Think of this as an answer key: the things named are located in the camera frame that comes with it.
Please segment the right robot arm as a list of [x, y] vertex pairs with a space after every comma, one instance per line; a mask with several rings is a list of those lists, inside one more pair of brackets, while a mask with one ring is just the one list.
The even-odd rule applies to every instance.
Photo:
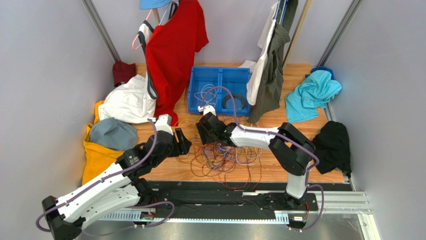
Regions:
[[231, 122], [225, 124], [209, 112], [196, 124], [203, 144], [218, 143], [224, 147], [254, 147], [272, 152], [287, 172], [286, 193], [302, 199], [308, 188], [309, 171], [319, 164], [316, 146], [291, 123], [279, 127], [250, 127]]

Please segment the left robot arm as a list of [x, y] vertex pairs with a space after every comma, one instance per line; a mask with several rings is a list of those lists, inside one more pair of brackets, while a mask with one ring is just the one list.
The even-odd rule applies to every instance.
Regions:
[[124, 151], [80, 188], [59, 198], [46, 197], [37, 228], [51, 233], [55, 240], [73, 240], [93, 222], [123, 208], [173, 208], [175, 205], [167, 200], [154, 202], [153, 190], [143, 176], [166, 158], [187, 155], [191, 146], [180, 128], [155, 131], [147, 142]]

